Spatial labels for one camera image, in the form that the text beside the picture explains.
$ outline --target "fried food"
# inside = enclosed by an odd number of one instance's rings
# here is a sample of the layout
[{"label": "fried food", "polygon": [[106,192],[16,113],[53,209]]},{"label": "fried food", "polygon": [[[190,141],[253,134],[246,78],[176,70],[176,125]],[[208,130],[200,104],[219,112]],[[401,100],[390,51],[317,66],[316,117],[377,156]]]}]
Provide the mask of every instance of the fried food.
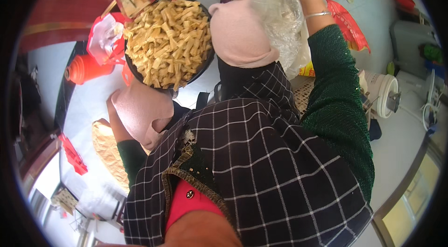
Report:
[{"label": "fried food", "polygon": [[197,1],[160,0],[125,23],[126,54],[143,83],[185,87],[211,49],[210,22]]}]

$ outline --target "person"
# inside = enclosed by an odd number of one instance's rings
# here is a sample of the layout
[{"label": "person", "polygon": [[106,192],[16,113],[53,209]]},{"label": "person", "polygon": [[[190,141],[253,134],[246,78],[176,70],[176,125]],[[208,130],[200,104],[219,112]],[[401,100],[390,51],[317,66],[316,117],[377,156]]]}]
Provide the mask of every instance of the person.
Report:
[{"label": "person", "polygon": [[[132,103],[143,111],[125,121],[123,102],[135,95],[112,95],[110,124],[130,183],[127,244],[347,246],[370,222],[374,166],[354,60],[323,0],[300,2],[315,68],[301,118],[249,0],[210,7],[221,102],[168,104],[160,120],[146,118],[137,135],[145,142],[128,128],[170,97]],[[147,133],[159,134],[157,143]]]}]

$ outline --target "pink hat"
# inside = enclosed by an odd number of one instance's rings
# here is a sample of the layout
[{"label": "pink hat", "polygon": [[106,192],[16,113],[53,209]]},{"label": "pink hat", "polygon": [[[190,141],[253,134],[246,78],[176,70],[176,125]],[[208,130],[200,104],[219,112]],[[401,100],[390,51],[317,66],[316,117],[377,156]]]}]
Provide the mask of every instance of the pink hat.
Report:
[{"label": "pink hat", "polygon": [[261,20],[250,0],[213,4],[209,9],[211,42],[216,54],[227,64],[241,68],[266,66],[279,58],[271,47]]},{"label": "pink hat", "polygon": [[132,81],[131,85],[112,95],[112,103],[123,126],[146,149],[152,151],[174,115],[170,93]]}]

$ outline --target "white floor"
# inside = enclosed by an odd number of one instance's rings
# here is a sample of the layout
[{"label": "white floor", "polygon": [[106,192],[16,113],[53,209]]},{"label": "white floor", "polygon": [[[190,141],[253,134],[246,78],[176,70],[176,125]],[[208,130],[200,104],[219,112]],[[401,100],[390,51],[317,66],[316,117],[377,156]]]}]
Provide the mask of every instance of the white floor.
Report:
[{"label": "white floor", "polygon": [[[219,3],[220,0],[198,0],[205,6],[209,7],[213,3]],[[393,59],[392,45],[389,36],[389,26],[396,19],[393,0],[355,0],[353,4],[349,4],[346,0],[334,0],[344,6],[353,18],[357,21],[371,48],[371,54],[364,50],[362,52],[353,52],[353,56],[357,60],[357,67],[369,71],[384,73],[386,65]],[[57,75],[58,82],[50,82],[43,80],[41,84],[42,105],[44,108],[52,110],[56,105],[57,93],[59,90],[60,79],[62,77],[63,68],[54,65],[59,61],[61,65],[65,65],[67,59],[73,49],[73,44],[55,45],[55,51],[45,51],[44,48],[39,49],[39,53],[30,54],[32,58],[39,64],[39,76],[45,78],[46,75]],[[82,86],[76,86],[67,111],[64,132],[71,140],[77,152],[82,156],[87,164],[89,173],[78,178],[88,189],[93,190],[102,184],[114,183],[113,177],[101,164],[97,157],[91,138],[91,124],[100,118],[108,119],[105,101],[109,95],[117,88],[125,86],[121,77],[121,66],[117,66],[115,71],[108,76],[103,76],[92,81],[86,82]],[[212,92],[216,83],[219,82],[219,72],[216,59],[211,63],[210,67],[195,82],[188,85],[185,89],[181,89],[176,101],[188,108],[195,108],[196,98],[199,92]],[[373,238],[373,234],[363,235],[359,242],[370,242],[370,246],[378,246]]]}]

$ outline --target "green sleeve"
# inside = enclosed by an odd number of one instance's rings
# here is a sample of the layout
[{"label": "green sleeve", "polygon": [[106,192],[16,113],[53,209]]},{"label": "green sleeve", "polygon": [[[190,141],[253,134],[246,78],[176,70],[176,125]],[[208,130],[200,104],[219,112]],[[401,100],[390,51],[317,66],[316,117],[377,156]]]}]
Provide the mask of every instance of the green sleeve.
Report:
[{"label": "green sleeve", "polygon": [[135,184],[138,171],[143,167],[148,158],[142,145],[137,140],[125,140],[117,143],[123,166],[128,174],[129,188]]},{"label": "green sleeve", "polygon": [[337,25],[319,30],[308,43],[316,80],[301,124],[339,153],[370,202],[375,170],[355,62]]}]

